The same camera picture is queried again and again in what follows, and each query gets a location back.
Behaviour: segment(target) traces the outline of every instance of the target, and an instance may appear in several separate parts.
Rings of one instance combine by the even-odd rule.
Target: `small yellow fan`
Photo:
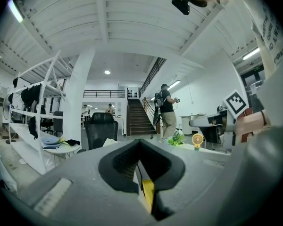
[[[203,136],[201,134],[197,133],[192,137],[192,143],[194,144],[195,151],[199,151],[202,142],[203,142]]]

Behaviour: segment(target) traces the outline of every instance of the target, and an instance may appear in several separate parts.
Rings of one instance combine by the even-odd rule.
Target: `black camera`
[[[190,14],[190,6],[187,0],[172,0],[172,4],[177,7],[184,15]]]

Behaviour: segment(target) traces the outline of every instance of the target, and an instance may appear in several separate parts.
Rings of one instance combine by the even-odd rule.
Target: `balcony railing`
[[[144,82],[142,88],[140,89],[140,97],[142,96],[143,92],[146,90],[148,85],[151,83],[151,80],[154,78],[154,76],[158,73],[161,66],[165,63],[166,59],[164,58],[158,58],[151,69],[148,77],[146,78],[146,81]]]
[[[124,90],[85,90],[84,98],[124,98]]]

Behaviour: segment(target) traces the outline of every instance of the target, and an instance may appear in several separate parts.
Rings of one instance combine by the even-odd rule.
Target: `person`
[[[88,112],[89,109],[87,108],[87,105],[84,105],[82,108],[82,114],[85,117],[85,123],[88,121]]]
[[[198,7],[206,7],[210,1],[189,0]],[[243,0],[252,18],[252,30],[260,49],[266,79],[279,66],[283,66],[283,29],[273,12],[263,0]],[[236,135],[243,135],[269,127],[271,122],[266,110],[242,117],[236,123]]]
[[[113,107],[112,107],[112,104],[110,103],[108,108],[106,109],[105,111],[106,113],[110,113],[111,115],[113,115]]]
[[[176,115],[173,110],[173,104],[177,103],[177,99],[172,99],[171,94],[168,91],[169,87],[167,84],[161,86],[160,95],[164,101],[164,104],[160,107],[161,117],[163,120],[162,140],[166,140],[168,137],[174,134],[174,131],[177,126]]]

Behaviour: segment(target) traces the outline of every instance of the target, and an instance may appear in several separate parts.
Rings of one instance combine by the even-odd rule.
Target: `white shelf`
[[[9,126],[19,135],[28,145],[35,150],[40,150],[38,139],[34,140],[34,136],[30,134],[28,126],[25,124],[10,123]],[[41,138],[55,137],[43,131],[40,131]]]
[[[34,170],[36,170],[41,175],[46,173],[43,162],[40,159],[39,152],[34,150],[30,145],[24,141],[11,142],[11,146],[19,154],[19,156],[27,162]],[[47,153],[42,152],[44,155],[44,160],[47,162],[46,169],[51,170],[54,168],[54,163],[49,161],[50,157]]]
[[[15,94],[21,94],[23,90],[27,89],[27,88],[31,88],[33,86],[36,86],[36,85],[42,85],[44,82],[41,81],[41,82],[38,82],[38,83],[35,83],[35,84],[32,84],[30,86],[27,86],[27,87],[22,87],[20,89],[16,89],[14,91]],[[62,97],[61,94],[60,94],[60,91],[57,89],[57,88],[54,88],[53,86],[51,85],[46,85],[45,87],[45,91],[44,91],[44,98],[49,98],[49,97]]]
[[[19,113],[19,114],[23,114],[23,115],[27,115],[27,116],[37,116],[37,113],[33,113],[33,112],[28,112],[28,111],[22,111],[22,110],[18,110],[18,109],[10,109],[13,112]],[[47,119],[63,119],[63,116],[57,116],[57,115],[48,115],[48,114],[40,114],[41,118],[47,118]]]

